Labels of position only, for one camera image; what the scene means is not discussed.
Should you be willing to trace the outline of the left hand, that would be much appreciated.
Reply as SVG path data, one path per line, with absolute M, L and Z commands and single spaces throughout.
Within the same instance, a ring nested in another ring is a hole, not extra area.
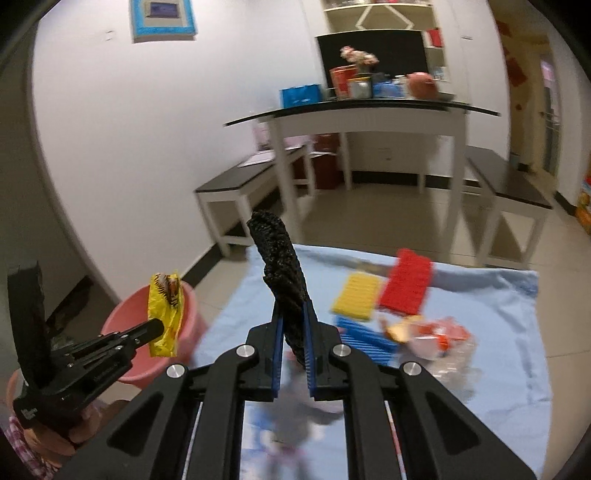
M 128 403 L 128 400 L 115 400 L 110 404 L 100 400 L 92 402 L 82 411 L 78 423 L 66 437 L 44 425 L 24 429 L 15 418 L 12 418 L 11 443 L 17 455 L 34 475 L 48 478 L 72 457 L 79 447 L 96 436 Z

